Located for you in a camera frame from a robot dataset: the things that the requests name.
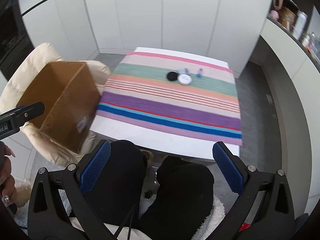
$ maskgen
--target green stripe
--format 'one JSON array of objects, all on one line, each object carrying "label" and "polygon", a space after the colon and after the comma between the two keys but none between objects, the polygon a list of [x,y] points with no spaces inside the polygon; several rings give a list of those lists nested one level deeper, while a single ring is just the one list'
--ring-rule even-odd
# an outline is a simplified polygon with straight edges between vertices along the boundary
[{"label": "green stripe", "polygon": [[[128,75],[140,78],[148,78],[163,82],[171,83],[167,80],[167,73],[172,71],[171,69],[134,65],[127,63],[120,63],[114,70],[114,74]],[[237,97],[236,85],[225,82],[219,79],[202,76],[197,78],[195,74],[190,74],[192,82],[191,87],[201,88],[209,91],[214,91],[229,96]]]}]

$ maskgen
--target beige cushioned chair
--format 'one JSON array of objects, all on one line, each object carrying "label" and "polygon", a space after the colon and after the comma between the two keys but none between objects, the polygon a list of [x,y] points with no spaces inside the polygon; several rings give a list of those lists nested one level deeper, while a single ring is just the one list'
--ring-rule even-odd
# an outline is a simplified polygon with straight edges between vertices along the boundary
[{"label": "beige cushioned chair", "polygon": [[[49,43],[40,44],[22,62],[12,78],[8,81],[0,97],[0,112],[4,113],[16,107],[31,81],[51,61],[64,61]],[[110,75],[110,69],[99,61],[84,60],[100,94]],[[96,135],[89,131],[79,154],[76,154],[54,141],[42,136],[37,128],[27,122],[20,130],[25,133],[36,150],[47,160],[62,167],[78,163],[84,154],[92,150]]]}]

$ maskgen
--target blue stripe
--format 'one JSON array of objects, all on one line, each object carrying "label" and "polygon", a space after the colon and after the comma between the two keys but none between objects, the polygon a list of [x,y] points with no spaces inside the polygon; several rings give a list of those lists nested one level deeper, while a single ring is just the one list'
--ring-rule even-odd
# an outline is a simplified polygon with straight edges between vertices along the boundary
[{"label": "blue stripe", "polygon": [[203,127],[203,128],[207,128],[207,129],[212,129],[212,130],[220,130],[220,131],[226,131],[226,132],[241,134],[241,131],[237,131],[237,130],[233,130],[233,129],[223,128],[223,127],[216,127],[216,126],[211,126],[211,125],[206,125],[206,124],[201,124],[201,123],[195,123],[195,122],[190,122],[190,121],[185,121],[185,120],[179,120],[179,119],[166,117],[166,116],[161,116],[161,115],[157,115],[157,114],[149,114],[149,113],[140,112],[140,111],[137,111],[137,110],[128,109],[126,107],[113,106],[113,105],[110,105],[110,104],[107,104],[107,103],[100,102],[99,105],[109,106],[111,108],[127,111],[127,112],[130,112],[130,113],[146,115],[146,116],[150,116],[150,117],[153,117],[153,118],[168,120],[168,121],[171,121],[171,122],[183,123],[183,124],[187,124],[187,125],[199,126],[199,127]]},{"label": "blue stripe", "polygon": [[150,117],[150,116],[146,116],[146,115],[131,113],[131,112],[120,110],[120,109],[115,109],[115,108],[112,108],[112,107],[109,107],[109,106],[98,105],[98,110],[102,110],[102,111],[105,111],[105,112],[126,116],[126,117],[129,117],[129,118],[132,118],[132,119],[137,119],[137,120],[141,120],[141,121],[161,124],[161,125],[165,125],[165,126],[169,126],[169,127],[175,127],[175,128],[180,128],[180,129],[194,131],[194,132],[200,132],[200,133],[206,133],[206,134],[214,134],[214,135],[220,135],[220,136],[225,136],[225,137],[230,137],[230,138],[241,138],[242,137],[241,134],[236,134],[236,133],[231,133],[231,132],[226,132],[226,131],[213,130],[213,129],[207,129],[207,128],[203,128],[203,127],[198,127],[198,126],[193,126],[193,125],[188,125],[188,124],[183,124],[183,123],[172,122],[172,121],[158,119],[158,118],[154,118],[154,117]]}]

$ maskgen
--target leg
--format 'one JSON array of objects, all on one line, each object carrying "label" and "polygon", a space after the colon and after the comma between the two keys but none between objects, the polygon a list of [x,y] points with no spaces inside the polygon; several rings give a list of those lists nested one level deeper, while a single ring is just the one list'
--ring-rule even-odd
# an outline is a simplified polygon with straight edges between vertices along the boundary
[{"label": "leg", "polygon": [[132,206],[137,204],[132,221],[132,226],[137,226],[146,167],[146,157],[132,142],[120,140],[111,143],[108,162],[92,191],[84,194],[104,223],[120,225]]},{"label": "leg", "polygon": [[213,175],[202,164],[169,156],[157,180],[156,200],[140,218],[139,229],[152,240],[190,240],[212,209]]}]

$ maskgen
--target black round lid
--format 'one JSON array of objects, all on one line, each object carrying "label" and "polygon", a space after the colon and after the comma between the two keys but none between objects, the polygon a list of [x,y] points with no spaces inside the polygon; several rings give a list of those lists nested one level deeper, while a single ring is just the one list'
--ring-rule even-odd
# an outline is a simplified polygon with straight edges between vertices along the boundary
[{"label": "black round lid", "polygon": [[178,79],[178,73],[177,72],[174,72],[174,71],[171,71],[167,74],[167,79],[169,81],[176,81]]}]

